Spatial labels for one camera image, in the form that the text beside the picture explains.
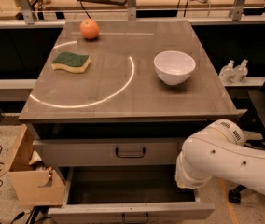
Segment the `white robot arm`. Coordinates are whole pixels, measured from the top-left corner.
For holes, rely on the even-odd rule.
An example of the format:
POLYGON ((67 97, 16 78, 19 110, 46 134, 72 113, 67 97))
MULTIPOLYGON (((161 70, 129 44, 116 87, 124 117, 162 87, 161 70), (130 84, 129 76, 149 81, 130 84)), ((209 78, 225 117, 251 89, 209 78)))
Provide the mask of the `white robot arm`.
POLYGON ((265 195, 265 150, 246 147, 243 131, 227 119, 188 137, 176 160, 175 181, 181 189, 201 188, 213 176, 265 195))

